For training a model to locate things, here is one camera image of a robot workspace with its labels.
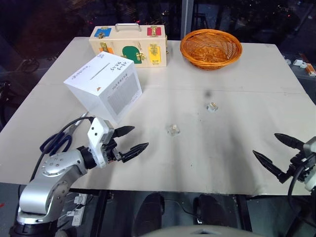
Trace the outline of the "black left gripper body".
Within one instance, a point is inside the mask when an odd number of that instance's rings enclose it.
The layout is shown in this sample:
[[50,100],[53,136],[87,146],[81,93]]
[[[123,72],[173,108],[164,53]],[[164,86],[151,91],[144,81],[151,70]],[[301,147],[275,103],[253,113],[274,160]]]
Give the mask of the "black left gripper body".
[[122,127],[110,129],[101,139],[101,152],[107,163],[122,160],[122,154],[116,149],[117,143],[114,140],[122,136]]

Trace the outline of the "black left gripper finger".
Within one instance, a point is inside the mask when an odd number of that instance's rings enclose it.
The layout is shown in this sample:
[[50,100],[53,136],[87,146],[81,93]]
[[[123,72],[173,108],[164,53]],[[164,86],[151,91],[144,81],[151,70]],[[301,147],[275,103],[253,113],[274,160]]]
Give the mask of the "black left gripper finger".
[[142,153],[149,143],[142,143],[132,147],[128,152],[121,153],[121,161],[123,163],[137,157],[140,153]]
[[134,126],[130,126],[130,125],[116,128],[114,130],[114,138],[122,137],[122,136],[128,134],[129,132],[131,132],[134,128],[135,128]]

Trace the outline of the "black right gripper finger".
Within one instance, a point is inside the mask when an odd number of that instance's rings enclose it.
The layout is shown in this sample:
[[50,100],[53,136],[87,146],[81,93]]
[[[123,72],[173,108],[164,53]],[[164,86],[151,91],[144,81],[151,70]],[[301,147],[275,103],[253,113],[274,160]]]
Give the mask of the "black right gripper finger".
[[271,174],[273,174],[279,180],[280,183],[284,183],[289,179],[289,175],[284,173],[278,167],[276,167],[269,158],[255,150],[253,150],[252,152],[257,158],[257,160],[260,162],[260,164],[264,166]]
[[282,133],[275,133],[275,137],[283,144],[293,149],[302,150],[304,143],[297,138]]

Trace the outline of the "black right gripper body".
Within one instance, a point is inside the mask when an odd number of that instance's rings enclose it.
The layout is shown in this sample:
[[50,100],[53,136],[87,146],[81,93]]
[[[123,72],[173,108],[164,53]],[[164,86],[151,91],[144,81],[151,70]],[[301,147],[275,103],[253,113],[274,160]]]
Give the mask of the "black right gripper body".
[[300,182],[304,182],[316,164],[316,154],[310,153],[307,156],[303,148],[299,148],[298,150],[299,153],[290,160],[290,165],[286,174],[287,179],[289,179],[290,177],[294,177],[295,172],[298,171],[299,167],[302,166],[303,170],[299,174],[298,180]]

